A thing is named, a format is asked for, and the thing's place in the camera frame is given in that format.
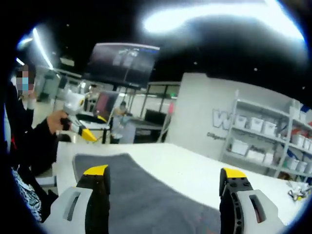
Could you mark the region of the person's left hand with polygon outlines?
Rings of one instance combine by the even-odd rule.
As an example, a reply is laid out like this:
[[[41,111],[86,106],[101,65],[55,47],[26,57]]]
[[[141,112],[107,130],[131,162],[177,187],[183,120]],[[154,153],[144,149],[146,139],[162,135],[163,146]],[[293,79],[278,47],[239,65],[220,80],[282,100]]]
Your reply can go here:
[[[57,131],[62,131],[64,129],[61,123],[61,119],[67,117],[68,115],[63,110],[58,110],[54,111],[46,118],[49,131],[52,135],[55,134]]]

